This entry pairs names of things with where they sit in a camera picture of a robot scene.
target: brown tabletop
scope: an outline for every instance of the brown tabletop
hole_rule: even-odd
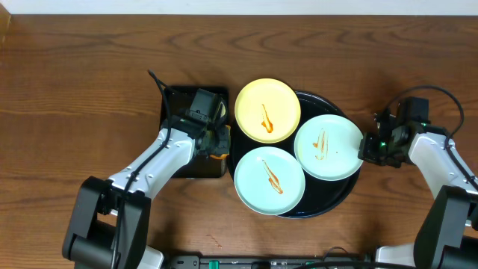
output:
[[[61,246],[80,184],[120,171],[158,133],[149,68],[168,84],[228,87],[230,111],[245,84],[277,78],[325,96],[363,131],[400,90],[437,84],[463,104],[455,141],[478,170],[474,17],[14,16],[0,56],[0,268],[72,268]],[[434,124],[456,126],[444,94],[416,96],[429,98]],[[251,211],[228,173],[173,179],[152,203],[148,245],[215,256],[364,253],[413,242],[432,201],[410,165],[364,164],[337,208],[306,220]]]

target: round plate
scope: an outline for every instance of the round plate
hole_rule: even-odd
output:
[[[296,94],[285,83],[262,78],[246,85],[236,98],[235,116],[248,137],[275,143],[289,137],[300,120]]]
[[[234,184],[240,199],[262,214],[283,214],[305,190],[304,172],[288,152],[271,146],[254,149],[239,161]]]
[[[324,114],[335,114],[345,117],[344,113],[337,106],[323,97],[303,92],[296,92],[296,95],[299,98],[302,111],[299,126],[313,117]],[[249,151],[264,146],[264,144],[247,137],[247,135],[240,130],[237,123],[232,124],[231,137],[232,143],[228,157],[228,166],[231,176],[234,176],[235,168],[239,160]],[[271,146],[283,149],[293,155],[294,138],[295,134],[292,134],[289,138]],[[302,199],[290,211],[280,214],[280,217],[314,217],[332,210],[349,195],[357,182],[359,174],[360,170],[357,170],[357,172],[344,180],[328,182],[317,180],[308,173],[305,173],[305,191]]]
[[[313,117],[302,125],[294,140],[294,153],[302,168],[317,179],[335,181],[354,174],[364,136],[350,120],[337,115]]]

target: black cable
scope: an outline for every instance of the black cable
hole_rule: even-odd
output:
[[[353,268],[383,268],[383,269],[417,269],[408,265],[395,265],[384,262],[360,262],[360,261],[346,261],[346,262],[315,262],[308,265],[302,265],[294,269],[312,269],[322,267],[353,267]]]
[[[458,126],[451,133],[449,133],[448,136],[445,138],[444,149],[447,151],[451,160],[458,167],[460,172],[462,172],[463,176],[465,176],[467,182],[471,183],[471,185],[475,188],[475,190],[478,191],[478,184],[475,182],[475,176],[470,176],[470,174],[468,174],[467,170],[462,166],[462,164],[460,164],[458,159],[455,157],[455,155],[451,151],[451,145],[449,144],[450,139],[453,137],[454,134],[457,133],[458,130],[460,130],[460,128],[463,125],[463,122],[465,121],[465,113],[463,112],[462,104],[460,104],[460,101],[450,91],[435,85],[419,85],[419,86],[411,87],[407,90],[402,91],[397,96],[395,96],[395,98],[390,100],[390,102],[388,102],[388,104],[385,106],[385,109],[383,110],[382,114],[384,114],[387,111],[387,109],[390,107],[390,105],[393,102],[397,101],[404,94],[410,93],[414,90],[425,90],[425,89],[437,90],[437,91],[441,91],[442,93],[445,93],[455,102],[456,106],[458,107],[458,110],[460,111],[460,122]]]
[[[324,262],[327,258],[327,256],[333,251],[333,250],[343,250],[346,254],[349,254],[343,247],[331,247],[329,250],[327,250],[326,254],[322,257],[322,262]]]
[[[134,180],[136,179],[137,175],[140,174],[140,171],[164,148],[166,147],[168,141],[170,140],[171,136],[171,109],[170,105],[167,101],[166,94],[164,93],[163,87],[161,85],[165,85],[162,81],[160,81],[153,71],[148,70],[148,74],[154,78],[159,91],[161,92],[161,96],[163,98],[164,107],[166,108],[166,115],[167,115],[167,133],[164,142],[148,157],[146,158],[133,172],[131,172],[128,181],[126,182],[125,189],[122,192],[122,200],[121,204],[119,205],[118,215],[117,215],[117,228],[115,230],[114,239],[113,239],[113,256],[111,257],[111,269],[116,269],[117,261],[118,261],[118,247],[120,245],[120,231],[121,231],[121,223],[122,223],[122,216],[125,211],[125,199],[128,194],[128,190],[133,184]]]

